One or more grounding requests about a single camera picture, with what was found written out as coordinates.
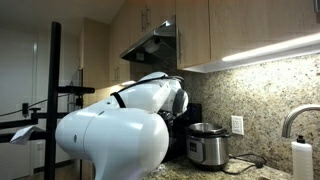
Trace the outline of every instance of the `granite countertop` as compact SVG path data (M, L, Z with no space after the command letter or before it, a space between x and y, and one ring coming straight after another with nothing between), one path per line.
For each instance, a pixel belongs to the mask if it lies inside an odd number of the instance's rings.
M240 171L252 163L246 161L230 159L225 170L231 172ZM155 171L151 172L143 180L158 179L158 180L168 180L168 179L194 179L194 180L212 180L212 179L241 179L241 180L291 180L293 176L279 171L268 166L257 169L256 167L251 167L240 175L229 175L222 171L209 172L202 171L194 167L187 157L180 157L169 162L161 164Z

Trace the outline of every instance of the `black appliance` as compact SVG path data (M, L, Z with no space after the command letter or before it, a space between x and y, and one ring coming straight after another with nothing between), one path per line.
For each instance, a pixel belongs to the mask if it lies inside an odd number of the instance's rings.
M191 124L202 122L201 104L189 103L187 111L176 119L168 113L159 114L165 120L169 131L169 147L162 162L186 155L186 128Z

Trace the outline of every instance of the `metal pole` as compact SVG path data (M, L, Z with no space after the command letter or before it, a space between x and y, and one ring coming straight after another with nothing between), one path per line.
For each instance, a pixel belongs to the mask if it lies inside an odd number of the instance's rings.
M80 86L83 87L83 68L80 71ZM82 159L80 159L80 180L82 180Z
M47 105L47 139L45 151L45 180L55 179L56 162L56 140L55 130L57 127L58 111L58 86L60 68L60 43L61 43L61 24L52 22L51 27L51 47L50 47L50 66L48 83L48 105Z

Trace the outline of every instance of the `granite backsplash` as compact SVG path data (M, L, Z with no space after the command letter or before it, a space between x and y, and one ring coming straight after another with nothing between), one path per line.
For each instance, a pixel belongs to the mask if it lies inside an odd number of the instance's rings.
M213 73L177 71L166 62L155 70L185 79L190 102L201 103L203 121L231 131L231 115L243 116L244 136L229 139L233 155L256 153L268 166L292 173L291 142L296 134L313 146L315 179L320 179L320 111L293 122L291 137L281 137L285 117L304 104L320 104L320 55L306 55Z

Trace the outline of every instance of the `cabinet door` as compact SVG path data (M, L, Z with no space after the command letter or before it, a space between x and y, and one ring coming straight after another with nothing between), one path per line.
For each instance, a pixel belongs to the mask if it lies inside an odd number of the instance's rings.
M176 0L180 46L178 69L210 61L208 0Z
M312 0L265 0L268 40L279 42L319 32Z
M147 0L148 30L159 27L164 21L176 14L175 0Z
M137 42L145 33L147 28L146 19L146 1L145 0L127 0L129 5L129 27L130 45Z
M110 85L130 79L130 63L120 58L120 54L129 47L129 6L122 6L110 27Z
M105 88L109 85L109 26L85 18L82 36L84 86Z
M211 59L316 33L312 1L209 0Z

